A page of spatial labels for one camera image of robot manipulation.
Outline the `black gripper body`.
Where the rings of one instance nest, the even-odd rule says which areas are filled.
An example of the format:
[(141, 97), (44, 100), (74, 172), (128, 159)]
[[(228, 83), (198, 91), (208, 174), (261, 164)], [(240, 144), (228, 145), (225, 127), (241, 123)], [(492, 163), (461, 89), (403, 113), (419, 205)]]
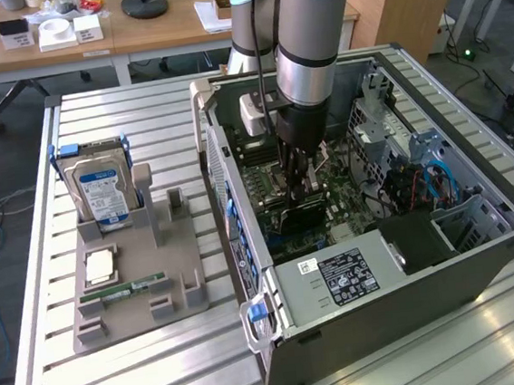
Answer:
[(327, 101), (317, 105), (291, 104), (278, 111), (276, 134), (289, 147), (315, 154), (325, 136)]

